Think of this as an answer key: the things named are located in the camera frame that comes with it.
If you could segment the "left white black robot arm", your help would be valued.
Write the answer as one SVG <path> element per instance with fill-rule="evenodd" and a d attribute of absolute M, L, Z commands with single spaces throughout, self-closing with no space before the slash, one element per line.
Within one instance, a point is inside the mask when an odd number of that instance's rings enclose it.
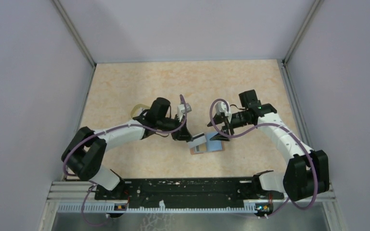
<path fill-rule="evenodd" d="M 61 156 L 64 173 L 68 175 L 68 170 L 71 170 L 71 176 L 100 185 L 113 199 L 120 199 L 125 193 L 123 179 L 103 166 L 105 153 L 157 133 L 170 134 L 175 141 L 192 141 L 186 127 L 191 106 L 181 95 L 175 117 L 171 117 L 171 109 L 169 100 L 158 97 L 150 108 L 121 125 L 98 130 L 80 128 Z"/>

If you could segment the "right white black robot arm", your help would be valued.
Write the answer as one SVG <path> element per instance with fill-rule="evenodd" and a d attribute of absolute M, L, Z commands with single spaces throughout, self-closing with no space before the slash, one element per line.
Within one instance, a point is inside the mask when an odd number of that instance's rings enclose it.
<path fill-rule="evenodd" d="M 301 141 L 282 121 L 275 107 L 262 104 L 255 90 L 239 94 L 242 109 L 233 113 L 229 102 L 216 99 L 210 106 L 210 122 L 217 134 L 212 140 L 229 141 L 258 129 L 265 134 L 286 161 L 284 173 L 267 170 L 255 174 L 252 193 L 265 198 L 271 191 L 285 193 L 297 202 L 330 189 L 329 160 L 323 150 L 315 150 Z"/>

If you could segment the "beige oval card tray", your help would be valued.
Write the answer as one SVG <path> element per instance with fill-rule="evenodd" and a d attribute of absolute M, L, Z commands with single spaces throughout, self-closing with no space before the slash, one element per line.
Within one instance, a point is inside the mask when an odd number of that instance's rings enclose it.
<path fill-rule="evenodd" d="M 139 103 L 137 105 L 135 105 L 131 112 L 130 112 L 130 117 L 131 118 L 134 118 L 134 117 L 137 117 L 139 116 L 143 111 L 145 110 L 149 110 L 150 109 L 150 106 L 148 105 L 145 105 L 145 104 L 142 104 L 142 103 Z"/>

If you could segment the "brown leather card holder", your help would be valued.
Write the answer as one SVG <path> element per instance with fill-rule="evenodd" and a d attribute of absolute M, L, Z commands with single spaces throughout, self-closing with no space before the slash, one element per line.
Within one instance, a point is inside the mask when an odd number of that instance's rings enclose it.
<path fill-rule="evenodd" d="M 225 145 L 223 141 L 210 141 L 210 138 L 216 134 L 216 132 L 208 132 L 204 133 L 206 136 L 207 142 L 205 143 L 207 146 L 207 151 L 201 154 L 207 153 L 214 153 L 214 152 L 223 152 L 225 151 Z M 193 149 L 190 149 L 190 153 L 194 155 Z"/>

